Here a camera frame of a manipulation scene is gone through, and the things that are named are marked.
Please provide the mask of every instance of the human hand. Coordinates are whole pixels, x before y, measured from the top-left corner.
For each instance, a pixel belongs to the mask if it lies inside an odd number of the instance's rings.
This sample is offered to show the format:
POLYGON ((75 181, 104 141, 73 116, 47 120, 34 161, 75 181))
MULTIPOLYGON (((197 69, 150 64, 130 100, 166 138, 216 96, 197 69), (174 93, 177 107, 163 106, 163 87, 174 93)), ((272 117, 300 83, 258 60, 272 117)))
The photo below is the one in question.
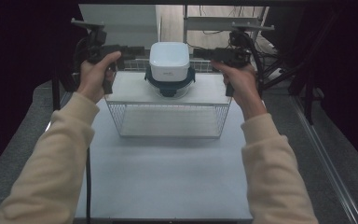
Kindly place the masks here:
POLYGON ((255 69, 251 64, 241 69, 229 67, 223 63, 211 61, 217 70, 223 73, 223 81, 234 88, 234 100, 240 106, 245 120, 267 113, 255 85, 255 69))
POLYGON ((95 104, 98 103, 104 95, 103 78, 113 82, 114 73, 106 68, 114 63, 121 53, 119 51, 106 55, 99 63, 92 64, 84 61, 81 64, 80 86, 77 92, 89 98, 95 104))

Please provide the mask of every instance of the person's left hand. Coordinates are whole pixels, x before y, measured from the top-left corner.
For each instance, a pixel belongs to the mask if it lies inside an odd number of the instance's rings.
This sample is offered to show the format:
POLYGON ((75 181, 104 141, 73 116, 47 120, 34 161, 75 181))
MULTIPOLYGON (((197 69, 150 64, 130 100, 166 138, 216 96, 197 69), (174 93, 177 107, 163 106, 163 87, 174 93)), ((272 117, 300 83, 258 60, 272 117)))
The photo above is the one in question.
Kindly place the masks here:
POLYGON ((104 95, 103 79, 113 81, 113 72, 106 68, 109 64, 114 63, 121 53, 119 51, 106 55, 99 63, 95 65, 84 61, 81 64, 80 86, 77 92, 89 98, 95 104, 98 103, 104 95))

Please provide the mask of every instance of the light wooden floor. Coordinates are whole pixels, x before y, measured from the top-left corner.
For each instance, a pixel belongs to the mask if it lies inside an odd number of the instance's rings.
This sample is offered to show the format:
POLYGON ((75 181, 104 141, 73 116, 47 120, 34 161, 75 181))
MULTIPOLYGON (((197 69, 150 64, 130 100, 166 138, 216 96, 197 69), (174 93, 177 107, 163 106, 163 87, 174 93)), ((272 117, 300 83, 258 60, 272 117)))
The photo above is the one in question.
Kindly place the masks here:
MULTIPOLYGON (((262 7, 217 7, 188 6, 187 16, 206 17, 257 17, 262 7)), ((160 41, 183 42, 183 6, 160 6, 162 18, 160 41)), ((188 31, 187 43, 206 49, 225 48, 228 45, 229 32, 206 35, 202 31, 188 31)))

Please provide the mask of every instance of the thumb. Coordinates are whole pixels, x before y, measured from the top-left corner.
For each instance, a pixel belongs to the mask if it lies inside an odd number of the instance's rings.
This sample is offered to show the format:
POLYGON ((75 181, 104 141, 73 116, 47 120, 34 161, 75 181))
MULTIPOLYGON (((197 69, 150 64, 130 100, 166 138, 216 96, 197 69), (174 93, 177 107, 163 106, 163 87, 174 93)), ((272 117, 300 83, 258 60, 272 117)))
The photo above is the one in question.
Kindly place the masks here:
POLYGON ((117 61, 117 59, 119 59, 120 56, 121 56, 120 51, 115 51, 113 53, 107 54, 100 62, 95 64, 95 68, 104 72, 106 68, 109 66, 109 64, 117 61))
POLYGON ((220 70, 223 74, 226 74, 227 76, 230 76, 235 68, 225 65, 224 63, 220 63, 217 61, 211 61, 211 65, 217 69, 220 70))

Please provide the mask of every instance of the person's right arm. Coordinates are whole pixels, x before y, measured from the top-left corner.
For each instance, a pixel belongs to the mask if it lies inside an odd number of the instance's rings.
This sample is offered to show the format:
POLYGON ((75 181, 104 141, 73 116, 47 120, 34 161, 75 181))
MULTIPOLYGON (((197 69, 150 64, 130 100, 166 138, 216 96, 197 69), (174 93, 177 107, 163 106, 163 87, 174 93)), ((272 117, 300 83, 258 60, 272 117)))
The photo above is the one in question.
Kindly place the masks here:
POLYGON ((310 197, 298 172, 296 156, 285 136, 279 135, 255 86, 255 70, 241 70, 212 62, 234 88, 234 99, 245 122, 242 161, 248 183, 248 202, 254 224, 318 223, 310 197))

